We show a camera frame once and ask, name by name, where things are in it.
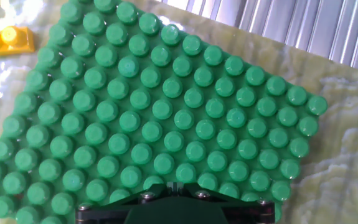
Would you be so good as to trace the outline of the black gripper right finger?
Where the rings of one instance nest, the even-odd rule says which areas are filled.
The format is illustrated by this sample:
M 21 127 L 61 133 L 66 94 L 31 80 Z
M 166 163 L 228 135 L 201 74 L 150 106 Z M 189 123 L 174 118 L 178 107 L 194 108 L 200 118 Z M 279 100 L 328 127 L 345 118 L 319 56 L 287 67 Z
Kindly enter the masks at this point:
M 186 223 L 274 223 L 275 204 L 268 200 L 245 202 L 198 184 L 175 183 L 178 213 Z

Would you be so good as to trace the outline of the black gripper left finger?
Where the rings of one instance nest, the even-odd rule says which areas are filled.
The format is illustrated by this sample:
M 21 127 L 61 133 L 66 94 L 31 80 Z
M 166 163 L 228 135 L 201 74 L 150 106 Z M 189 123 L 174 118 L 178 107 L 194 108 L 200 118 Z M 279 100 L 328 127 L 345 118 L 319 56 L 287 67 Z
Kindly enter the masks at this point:
M 94 206 L 88 203 L 80 205 L 75 211 L 76 224 L 94 224 L 107 221 L 123 220 L 136 208 L 149 205 L 157 200 L 172 195 L 174 182 L 153 184 L 148 190 L 143 190 L 129 197 L 119 199 L 108 205 Z

